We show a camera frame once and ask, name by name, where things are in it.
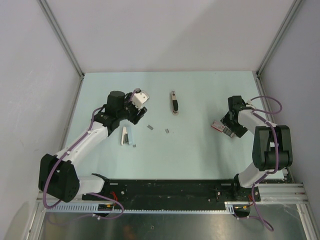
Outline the black silver stapler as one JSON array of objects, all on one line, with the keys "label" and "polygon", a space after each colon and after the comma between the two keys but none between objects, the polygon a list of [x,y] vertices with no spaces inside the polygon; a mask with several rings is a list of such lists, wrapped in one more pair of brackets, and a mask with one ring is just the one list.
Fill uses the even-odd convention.
[{"label": "black silver stapler", "polygon": [[171,112],[173,115],[177,116],[179,114],[179,103],[178,103],[178,99],[175,91],[172,91],[170,93],[170,100],[171,100]]}]

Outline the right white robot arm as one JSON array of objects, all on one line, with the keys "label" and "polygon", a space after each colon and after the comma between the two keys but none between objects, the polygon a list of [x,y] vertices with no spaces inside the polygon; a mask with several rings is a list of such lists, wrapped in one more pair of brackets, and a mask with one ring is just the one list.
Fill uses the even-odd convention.
[{"label": "right white robot arm", "polygon": [[[266,111],[255,107],[255,99],[270,99],[279,105],[277,111]],[[267,120],[260,113],[275,115],[282,111],[282,104],[270,96],[257,96],[244,101],[240,95],[227,99],[228,111],[220,120],[224,133],[230,137],[243,137],[247,132],[253,134],[252,163],[234,180],[230,188],[231,196],[242,201],[268,175],[273,175],[293,163],[291,130],[287,125],[278,125]]]}]

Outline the red white staple box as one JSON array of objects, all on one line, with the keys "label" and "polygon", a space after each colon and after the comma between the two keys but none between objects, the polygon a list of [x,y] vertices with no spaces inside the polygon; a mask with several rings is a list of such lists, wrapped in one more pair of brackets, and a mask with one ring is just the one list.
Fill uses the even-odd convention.
[{"label": "red white staple box", "polygon": [[220,121],[215,120],[210,126],[216,131],[223,133],[230,138],[233,138],[236,136],[234,132],[232,132],[226,125],[224,125]]}]

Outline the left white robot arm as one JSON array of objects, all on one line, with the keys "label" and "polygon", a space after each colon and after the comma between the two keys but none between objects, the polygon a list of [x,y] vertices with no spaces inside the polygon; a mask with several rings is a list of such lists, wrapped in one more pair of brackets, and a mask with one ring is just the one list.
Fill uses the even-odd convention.
[{"label": "left white robot arm", "polygon": [[77,195],[91,193],[100,200],[107,199],[111,193],[111,188],[105,184],[107,179],[97,173],[80,176],[77,169],[85,157],[120,126],[121,121],[136,125],[148,111],[144,105],[149,99],[147,92],[139,88],[129,93],[111,91],[106,104],[93,110],[89,126],[71,145],[41,158],[38,188],[43,192],[42,201],[45,203],[47,195],[51,195],[59,202],[68,203]]}]

